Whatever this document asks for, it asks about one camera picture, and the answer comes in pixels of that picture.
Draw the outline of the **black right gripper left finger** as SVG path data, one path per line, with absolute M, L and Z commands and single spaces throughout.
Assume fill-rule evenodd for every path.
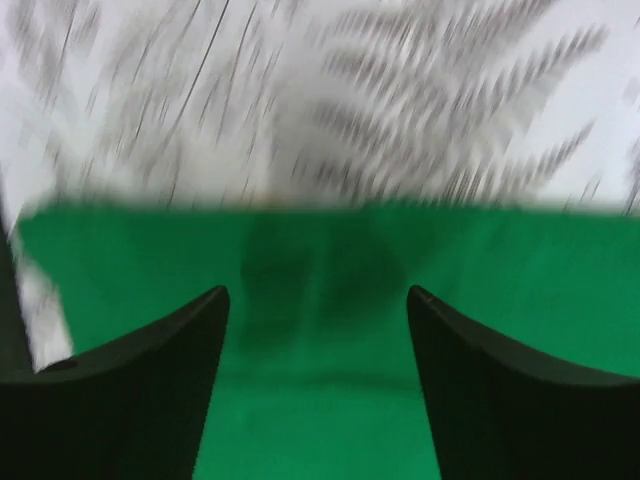
M 2 478 L 192 478 L 229 309 L 215 287 L 38 373 L 3 375 Z

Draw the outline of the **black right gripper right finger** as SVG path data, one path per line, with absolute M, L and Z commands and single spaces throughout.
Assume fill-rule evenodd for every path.
M 442 478 L 638 478 L 638 378 L 545 354 L 418 285 L 406 308 Z

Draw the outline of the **green t shirt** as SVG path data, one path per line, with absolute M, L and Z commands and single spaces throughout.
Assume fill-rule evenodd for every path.
M 544 352 L 639 371 L 635 217 L 59 204 L 19 233 L 79 353 L 228 289 L 198 479 L 437 478 L 405 310 L 413 285 Z

